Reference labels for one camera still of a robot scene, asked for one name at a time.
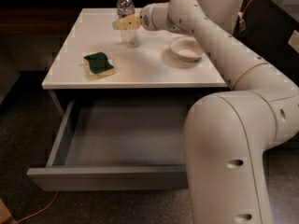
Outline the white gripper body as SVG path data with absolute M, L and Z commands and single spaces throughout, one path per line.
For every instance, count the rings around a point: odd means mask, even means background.
M 146 5 L 143 7 L 139 13 L 139 18 L 141 24 L 145 30 L 156 31 L 154 22 L 152 21 L 153 10 L 155 9 L 155 4 Z

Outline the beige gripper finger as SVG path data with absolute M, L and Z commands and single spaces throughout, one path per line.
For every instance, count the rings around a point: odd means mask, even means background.
M 137 30 L 141 26 L 141 20 L 135 14 L 112 22 L 114 30 Z

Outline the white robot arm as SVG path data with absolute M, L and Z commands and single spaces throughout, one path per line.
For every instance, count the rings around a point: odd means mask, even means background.
M 196 0 L 147 5 L 112 26 L 192 35 L 229 87 L 197 101 L 185 121 L 193 224 L 272 224 L 263 153 L 299 132 L 297 85 L 210 20 Z

